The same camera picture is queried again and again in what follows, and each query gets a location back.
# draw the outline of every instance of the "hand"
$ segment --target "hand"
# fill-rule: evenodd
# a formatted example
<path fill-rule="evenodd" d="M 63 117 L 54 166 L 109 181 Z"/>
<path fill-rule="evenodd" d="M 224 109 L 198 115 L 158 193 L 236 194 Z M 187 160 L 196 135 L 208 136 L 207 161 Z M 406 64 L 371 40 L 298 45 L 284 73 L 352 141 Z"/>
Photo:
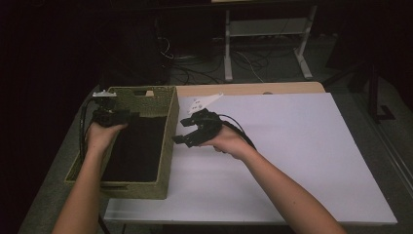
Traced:
<path fill-rule="evenodd" d="M 240 135 L 223 125 L 219 134 L 201 146 L 212 145 L 216 151 L 231 154 L 234 158 L 243 160 L 252 148 Z"/>
<path fill-rule="evenodd" d="M 98 123 L 93 122 L 87 133 L 88 152 L 93 151 L 98 155 L 103 155 L 112 138 L 126 126 L 127 124 L 104 128 Z"/>

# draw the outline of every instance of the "woven basket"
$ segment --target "woven basket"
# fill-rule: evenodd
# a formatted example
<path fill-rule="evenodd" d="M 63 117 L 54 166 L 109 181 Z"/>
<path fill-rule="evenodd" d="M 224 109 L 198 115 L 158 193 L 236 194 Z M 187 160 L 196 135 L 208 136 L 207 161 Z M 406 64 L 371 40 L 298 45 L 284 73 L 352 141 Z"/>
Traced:
<path fill-rule="evenodd" d="M 166 199 L 173 150 L 173 140 L 171 138 L 175 134 L 179 113 L 176 88 L 167 86 L 114 87 L 110 88 L 108 92 L 117 94 L 115 109 L 129 109 L 132 113 L 138 112 L 140 117 L 167 117 L 167 122 L 156 180 L 150 182 L 102 181 L 100 183 L 101 193 L 111 198 Z M 107 155 L 103 162 L 103 172 L 109 162 L 116 138 L 115 136 L 106 150 Z M 67 184 L 74 184 L 81 167 L 81 160 L 78 155 L 66 176 L 65 182 Z"/>

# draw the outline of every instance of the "white board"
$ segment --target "white board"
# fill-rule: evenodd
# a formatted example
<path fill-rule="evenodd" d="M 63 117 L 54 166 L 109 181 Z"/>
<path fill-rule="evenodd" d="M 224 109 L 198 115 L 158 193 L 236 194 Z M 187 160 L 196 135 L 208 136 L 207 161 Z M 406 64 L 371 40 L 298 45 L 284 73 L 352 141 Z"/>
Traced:
<path fill-rule="evenodd" d="M 179 98 L 179 120 L 189 117 L 193 100 Z M 224 96 L 208 110 L 235 118 L 258 151 L 310 191 L 338 221 L 396 223 L 331 94 Z M 178 123 L 176 133 L 194 130 Z M 184 144 L 173 149 L 166 200 L 110 199 L 104 218 L 285 223 L 241 161 L 211 147 Z"/>

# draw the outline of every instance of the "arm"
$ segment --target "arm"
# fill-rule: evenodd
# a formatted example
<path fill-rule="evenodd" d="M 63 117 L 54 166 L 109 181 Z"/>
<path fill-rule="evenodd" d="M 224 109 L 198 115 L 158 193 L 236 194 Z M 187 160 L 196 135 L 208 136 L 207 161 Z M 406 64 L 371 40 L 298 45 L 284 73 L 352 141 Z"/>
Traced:
<path fill-rule="evenodd" d="M 223 126 L 212 145 L 245 163 L 285 221 L 297 233 L 346 233 L 325 207 L 288 175 L 267 161 L 235 132 Z"/>
<path fill-rule="evenodd" d="M 63 205 L 53 233 L 96 233 L 99 210 L 100 168 L 104 151 L 123 126 L 102 128 L 92 123 L 88 152 L 76 182 Z"/>

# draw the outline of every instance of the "wire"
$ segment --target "wire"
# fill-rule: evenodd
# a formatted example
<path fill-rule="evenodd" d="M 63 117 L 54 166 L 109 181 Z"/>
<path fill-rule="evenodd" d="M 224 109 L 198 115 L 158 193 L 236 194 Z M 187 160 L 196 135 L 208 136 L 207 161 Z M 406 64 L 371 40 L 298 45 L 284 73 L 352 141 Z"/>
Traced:
<path fill-rule="evenodd" d="M 191 82 L 190 82 L 189 80 L 190 80 L 191 77 L 193 78 L 194 75 L 193 75 L 193 74 L 189 74 L 189 72 L 186 71 L 186 70 L 182 70 L 182 71 L 184 72 L 184 74 L 171 74 L 171 76 L 174 77 L 177 81 L 183 83 L 182 85 L 191 84 Z M 186 80 L 185 80 L 185 81 L 182 81 L 182 80 L 180 80 L 180 79 L 178 79 L 178 78 L 176 77 L 176 76 L 182 76 L 182 75 L 186 75 Z"/>
<path fill-rule="evenodd" d="M 244 70 L 247 70 L 247 71 L 251 71 L 251 67 L 250 67 L 248 61 L 246 61 L 245 58 L 243 58 L 240 54 L 232 53 L 232 54 L 231 54 L 231 58 L 232 58 L 231 61 L 233 61 L 239 68 L 244 69 Z M 256 59 L 255 61 L 249 60 L 250 63 L 251 63 L 251 65 L 254 67 L 254 70 L 255 70 L 255 71 L 259 71 L 259 70 L 261 70 L 262 68 L 265 68 L 266 66 L 268 66 L 268 64 L 269 64 L 268 60 L 266 61 L 266 64 L 261 64 L 261 63 L 259 63 L 259 62 L 258 62 L 259 60 L 261 60 L 261 58 L 260 58 L 260 59 Z M 244 66 L 241 64 L 241 62 L 247 64 L 248 67 L 244 67 Z"/>
<path fill-rule="evenodd" d="M 249 54 L 252 54 L 254 56 L 261 57 L 261 58 L 258 58 L 258 59 L 249 59 L 250 63 L 252 64 L 252 66 L 255 67 L 256 70 L 260 70 L 260 69 L 268 66 L 268 64 L 269 64 L 268 59 L 263 57 L 263 56 L 260 56 L 260 55 L 257 55 L 257 54 L 251 53 L 251 52 L 244 52 L 244 53 L 249 53 Z M 240 62 L 249 65 L 249 62 L 245 61 L 245 59 L 240 54 L 238 54 L 237 51 L 235 51 L 234 53 L 231 53 L 231 57 L 234 58 L 235 60 L 239 59 Z M 261 64 L 259 62 L 261 60 L 265 60 L 265 64 Z M 244 68 L 239 63 L 238 63 L 238 65 L 240 66 L 240 68 L 243 68 L 243 69 L 246 69 L 246 70 L 249 70 L 249 71 L 251 70 L 250 67 L 249 68 Z"/>
<path fill-rule="evenodd" d="M 282 34 L 284 33 L 284 31 L 285 31 L 285 29 L 286 29 L 289 21 L 290 21 L 290 19 L 287 19 L 287 20 L 285 21 L 285 23 L 284 23 L 284 25 L 283 25 L 283 27 L 282 27 L 282 30 L 281 30 L 280 33 L 275 37 L 276 39 L 281 38 L 281 36 L 282 36 Z M 254 66 L 254 64 L 255 64 L 256 62 L 259 64 L 258 61 L 260 61 L 261 59 L 264 59 L 265 62 L 266 62 L 264 65 L 259 64 L 258 66 L 255 66 L 255 68 L 258 67 L 259 69 L 261 69 L 261 68 L 267 67 L 267 66 L 269 65 L 268 58 L 281 58 L 281 57 L 284 57 L 284 56 L 288 56 L 291 52 L 293 52 L 293 50 L 291 50 L 291 51 L 288 51 L 287 53 L 282 54 L 282 55 L 280 55 L 280 56 L 271 56 L 271 54 L 274 52 L 275 48 L 278 46 L 279 42 L 280 42 L 280 40 L 278 40 L 278 43 L 276 43 L 276 44 L 273 46 L 273 48 L 272 48 L 266 55 L 264 55 L 264 56 L 261 56 L 261 55 L 256 54 L 256 53 L 248 52 L 248 53 L 250 53 L 250 54 L 252 54 L 252 55 L 254 55 L 254 56 L 256 56 L 256 57 L 261 57 L 261 58 L 259 58 L 259 59 L 255 59 L 255 60 L 250 59 L 250 60 L 249 60 L 249 61 L 250 61 L 250 64 L 249 64 L 249 65 L 250 65 L 250 66 Z"/>
<path fill-rule="evenodd" d="M 288 52 L 286 52 L 286 53 L 284 53 L 284 54 L 281 54 L 281 55 L 278 55 L 278 56 L 269 56 L 268 58 L 282 58 L 282 57 L 286 57 L 286 56 L 288 56 L 289 54 L 294 53 L 295 50 L 297 50 L 297 48 L 293 48 L 293 49 L 289 50 Z"/>
<path fill-rule="evenodd" d="M 86 112 L 88 110 L 88 105 L 91 103 L 92 99 L 89 98 L 86 103 L 82 106 L 80 114 L 80 123 L 79 123 L 79 151 L 81 162 L 85 160 L 86 156 L 86 146 L 85 146 L 85 121 L 86 121 Z"/>
<path fill-rule="evenodd" d="M 167 43 L 168 43 L 167 49 L 166 49 L 164 52 L 161 52 L 161 54 L 162 54 L 164 57 L 168 58 L 168 59 L 173 59 L 173 58 L 174 58 L 173 54 L 171 54 L 171 53 L 167 54 L 167 52 L 169 51 L 169 48 L 170 48 L 170 42 L 169 42 L 168 38 L 160 37 L 159 39 L 162 39 L 162 40 L 164 40 L 164 41 L 167 41 Z"/>
<path fill-rule="evenodd" d="M 100 228 L 102 229 L 104 234 L 110 234 L 109 229 L 107 229 L 106 224 L 104 224 L 103 218 L 99 215 L 98 222 L 100 224 Z"/>
<path fill-rule="evenodd" d="M 232 121 L 234 121 L 238 125 L 238 127 L 240 127 L 241 131 L 243 131 L 243 133 L 245 133 L 245 131 L 244 131 L 243 127 L 241 127 L 240 123 L 238 123 L 237 120 L 235 120 L 233 117 L 228 116 L 228 115 L 224 115 L 224 114 L 219 114 L 218 116 L 222 116 L 222 117 L 226 117 L 226 118 L 231 119 Z"/>
<path fill-rule="evenodd" d="M 223 60 L 224 60 L 224 57 L 221 57 L 216 67 L 214 67 L 212 70 L 202 71 L 202 73 L 212 73 L 214 71 L 217 71 L 219 69 L 219 67 L 221 67 Z M 183 67 L 183 66 L 198 65 L 198 64 L 203 64 L 203 63 L 207 63 L 207 61 L 204 60 L 204 61 L 200 61 L 200 62 L 196 62 L 196 63 L 187 63 L 187 64 L 178 63 L 178 64 L 175 64 L 175 65 Z"/>
<path fill-rule="evenodd" d="M 183 67 L 183 66 L 180 66 L 180 65 L 174 65 L 173 68 L 176 68 L 176 69 L 179 69 L 179 70 L 182 70 L 182 71 L 193 72 L 193 73 L 196 73 L 196 74 L 203 75 L 203 76 L 211 79 L 216 84 L 223 83 L 223 82 L 220 82 L 220 80 L 218 78 L 212 77 L 212 76 L 208 75 L 206 72 L 196 71 L 196 70 L 189 69 L 189 68 L 186 68 L 186 67 Z"/>
<path fill-rule="evenodd" d="M 245 58 L 245 60 L 248 61 L 249 66 L 251 67 L 252 73 L 254 73 L 254 75 L 258 78 L 258 80 L 260 80 L 262 83 L 265 83 L 265 82 L 261 79 L 261 77 L 259 77 L 259 76 L 257 75 L 257 73 L 255 73 L 254 67 L 252 66 L 252 63 L 248 60 L 248 58 L 247 58 L 245 55 L 241 54 L 240 52 L 236 52 L 236 53 L 239 54 L 239 55 L 241 55 L 241 56 L 243 56 L 243 57 Z"/>
<path fill-rule="evenodd" d="M 188 62 L 188 60 L 196 60 L 196 59 L 198 59 L 199 61 Z M 199 65 L 199 64 L 206 63 L 206 62 L 207 62 L 207 58 L 197 57 L 197 56 L 185 56 L 185 57 L 175 58 L 174 60 L 174 63 L 179 64 L 179 65 Z"/>
<path fill-rule="evenodd" d="M 127 225 L 126 224 L 124 224 L 123 226 L 122 226 L 122 234 L 125 234 L 125 231 L 127 230 Z"/>

